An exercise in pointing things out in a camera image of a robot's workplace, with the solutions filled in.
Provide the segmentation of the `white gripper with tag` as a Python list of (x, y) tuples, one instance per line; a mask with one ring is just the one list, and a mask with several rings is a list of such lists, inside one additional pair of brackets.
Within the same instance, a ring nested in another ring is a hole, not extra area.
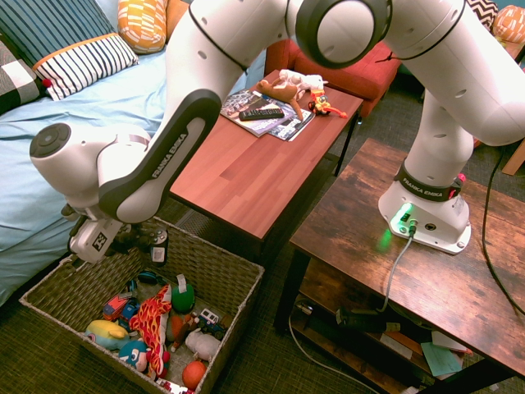
[(94, 221), (81, 216), (70, 232), (69, 250), (85, 262), (97, 263), (103, 259), (121, 226), (122, 222), (112, 218)]

